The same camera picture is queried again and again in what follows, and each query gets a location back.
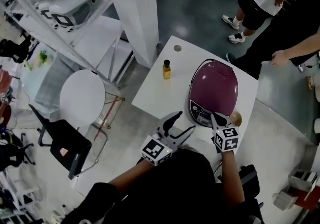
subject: gray floor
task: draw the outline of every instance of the gray floor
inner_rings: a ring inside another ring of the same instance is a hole
[[[271,20],[266,21],[256,35],[247,38],[245,43],[231,44],[228,36],[236,31],[227,26],[221,17],[224,14],[234,16],[238,9],[237,1],[157,0],[161,44],[165,45],[173,35],[222,58],[228,52],[236,57],[244,55]],[[114,7],[106,15],[118,19]],[[264,65],[257,98],[298,128],[313,143],[317,143],[313,123],[319,116],[319,104],[313,92],[308,90],[305,79],[313,72],[300,73],[291,63],[282,69]]]

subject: white sneaker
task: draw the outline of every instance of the white sneaker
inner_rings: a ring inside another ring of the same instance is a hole
[[[227,24],[230,24],[230,26],[231,26],[233,29],[239,30],[239,25],[236,25],[236,24],[234,23],[234,19],[233,19],[233,18],[224,15],[224,16],[222,17],[222,19],[223,19],[223,21],[226,22]]]
[[[244,41],[246,40],[245,38],[242,38],[241,33],[238,33],[236,35],[231,35],[228,38],[229,38],[229,41],[233,44],[244,43]]]

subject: white square table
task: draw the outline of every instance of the white square table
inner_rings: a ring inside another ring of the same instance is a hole
[[[176,45],[182,47],[180,52],[174,50]],[[192,125],[196,125],[193,135],[213,144],[211,140],[213,136],[212,128],[198,124],[192,119],[187,109],[189,85],[192,77],[202,62],[209,58],[231,66],[238,79],[238,99],[234,110],[242,115],[242,124],[239,128],[241,133],[239,142],[241,143],[254,108],[259,85],[258,80],[220,57],[177,37],[172,36],[170,38],[132,104],[159,119],[171,112],[183,111],[174,126],[185,130]],[[168,80],[165,80],[163,76],[163,63],[166,59],[171,63],[171,78]]]

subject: sneaker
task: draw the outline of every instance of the sneaker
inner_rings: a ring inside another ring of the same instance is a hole
[[[241,33],[238,33],[236,35],[231,35],[228,38],[229,38],[229,41],[233,44],[244,43],[244,41],[246,40],[245,38],[242,38]]]
[[[230,24],[230,26],[231,26],[233,29],[239,30],[239,25],[236,25],[236,24],[234,23],[234,19],[233,19],[233,18],[224,15],[224,16],[222,17],[222,19],[223,19],[223,21],[226,22],[227,24]]]
[[[234,64],[236,61],[236,57],[231,53],[226,54],[226,59],[231,64]]]

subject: black chair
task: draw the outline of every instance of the black chair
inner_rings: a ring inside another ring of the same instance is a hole
[[[105,135],[106,140],[94,164],[82,171],[84,163],[92,147],[92,143],[66,120],[50,122],[49,119],[44,118],[32,105],[30,105],[30,107],[43,124],[38,141],[39,145],[42,147],[50,147],[50,151],[54,157],[69,170],[70,179],[78,177],[98,163],[109,140],[104,131],[101,130],[101,133]],[[92,126],[99,129],[99,127],[95,124],[92,124]],[[43,137],[46,130],[52,137],[52,144],[43,143]]]
[[[29,55],[31,36],[27,37],[20,45],[11,40],[3,39],[0,42],[0,56],[12,58],[16,63],[23,63]]]
[[[23,146],[24,136],[26,134],[23,133],[21,135],[21,140],[14,133],[6,130],[1,138],[7,141],[7,144],[0,143],[0,172],[6,169],[8,166],[18,167],[19,165],[24,163],[28,163],[28,161],[35,165],[36,163],[31,161],[29,156],[26,153],[26,149],[30,146],[34,146],[33,143]]]

